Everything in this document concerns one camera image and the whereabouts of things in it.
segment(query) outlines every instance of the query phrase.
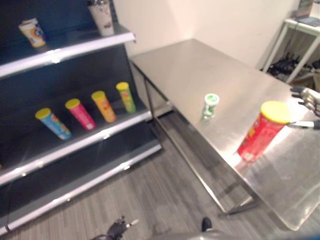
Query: cup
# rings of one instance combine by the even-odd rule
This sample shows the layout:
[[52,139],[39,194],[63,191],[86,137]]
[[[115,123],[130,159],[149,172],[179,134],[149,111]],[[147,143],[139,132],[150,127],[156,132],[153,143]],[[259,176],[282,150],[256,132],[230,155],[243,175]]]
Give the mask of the cup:
[[238,148],[238,154],[246,162],[255,162],[289,122],[290,111],[287,104],[266,101],[261,105],[260,114]]
[[33,22],[21,23],[19,25],[19,29],[29,40],[32,47],[39,48],[46,44],[42,30],[39,30],[39,28]]
[[22,23],[23,23],[23,24],[29,24],[29,23],[31,23],[31,24],[35,25],[37,33],[38,33],[39,35],[41,35],[44,40],[46,40],[45,33],[44,33],[44,31],[42,31],[42,28],[40,27],[40,24],[39,24],[37,18],[32,18],[32,19],[23,20]]
[[117,119],[116,114],[103,91],[95,91],[91,94],[91,98],[95,102],[105,121],[112,123]]
[[108,0],[87,1],[88,9],[101,36],[115,34]]
[[125,81],[119,82],[115,88],[118,90],[124,107],[128,113],[134,113],[136,111],[136,106],[132,98],[129,84]]
[[72,113],[72,115],[78,120],[84,129],[91,130],[96,127],[95,121],[86,111],[79,99],[70,99],[65,103],[65,107]]
[[69,139],[72,135],[69,129],[51,112],[50,108],[42,108],[35,113],[35,118],[39,119],[60,139]]

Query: wooden floor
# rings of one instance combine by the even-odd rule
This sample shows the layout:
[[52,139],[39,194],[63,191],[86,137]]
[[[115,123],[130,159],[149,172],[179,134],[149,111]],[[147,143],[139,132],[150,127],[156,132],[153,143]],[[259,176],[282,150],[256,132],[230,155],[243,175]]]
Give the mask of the wooden floor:
[[[226,208],[246,195],[233,174],[210,154],[201,151],[199,143],[192,141],[192,130],[175,113],[161,120],[205,180],[214,186]],[[212,219],[215,229],[243,239],[292,239],[320,234],[319,207],[299,231],[279,227],[263,205],[229,218],[219,218],[217,206],[173,144],[158,126],[150,125],[163,150],[13,231],[4,239],[88,240],[105,233],[121,215],[128,221],[139,219],[139,224],[124,234],[125,240],[199,231],[204,216]]]

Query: bottle cap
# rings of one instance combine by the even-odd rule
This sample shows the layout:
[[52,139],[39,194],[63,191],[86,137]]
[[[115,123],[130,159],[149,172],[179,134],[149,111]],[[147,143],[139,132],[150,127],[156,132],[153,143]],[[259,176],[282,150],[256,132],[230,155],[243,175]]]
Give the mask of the bottle cap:
[[126,90],[129,88],[129,84],[125,81],[122,81],[122,82],[119,82],[115,88],[118,90],[118,91],[123,91],[123,90]]
[[48,117],[50,113],[51,113],[50,108],[45,107],[35,113],[35,118],[36,119],[44,119],[44,118]]
[[94,93],[91,94],[91,98],[94,101],[101,98],[105,98],[105,97],[106,97],[106,94],[104,91],[95,91]]
[[289,107],[281,101],[266,101],[261,105],[261,113],[268,120],[278,124],[288,124],[290,122]]
[[77,98],[73,98],[73,99],[70,99],[69,101],[67,101],[64,106],[67,109],[73,109],[73,108],[77,107],[79,104],[80,104],[80,100]]
[[209,106],[217,106],[219,103],[219,96],[214,93],[208,93],[207,95],[204,96],[204,101],[206,104]]

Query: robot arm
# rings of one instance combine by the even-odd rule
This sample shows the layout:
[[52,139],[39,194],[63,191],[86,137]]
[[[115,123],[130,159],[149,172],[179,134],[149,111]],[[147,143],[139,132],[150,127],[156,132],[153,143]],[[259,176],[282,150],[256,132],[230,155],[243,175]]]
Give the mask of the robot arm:
[[303,101],[299,104],[306,106],[312,110],[315,115],[320,117],[320,93],[304,86],[295,86],[290,89],[293,92],[292,96],[300,98]]
[[139,222],[138,219],[133,220],[131,223],[126,224],[125,217],[117,219],[109,228],[106,235],[99,235],[92,240],[120,240],[122,234],[127,231],[132,225],[136,225]]
[[[290,89],[292,96],[302,99],[299,104],[304,105],[308,109],[312,110],[314,114],[320,117],[320,93],[304,86],[296,86]],[[311,128],[320,130],[320,120],[316,121],[297,121],[288,124],[289,127],[297,128]]]

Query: green pringles can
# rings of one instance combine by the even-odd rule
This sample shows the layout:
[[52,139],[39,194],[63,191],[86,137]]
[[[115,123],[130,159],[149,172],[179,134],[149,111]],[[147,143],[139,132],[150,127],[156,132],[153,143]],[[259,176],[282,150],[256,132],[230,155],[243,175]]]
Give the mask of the green pringles can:
[[72,136],[70,130],[51,112],[50,108],[40,109],[36,112],[35,118],[39,119],[62,140],[67,140]]
[[119,82],[115,87],[121,96],[125,110],[128,113],[134,113],[136,111],[136,105],[135,105],[134,100],[132,98],[129,84],[125,81],[122,81],[122,82]]

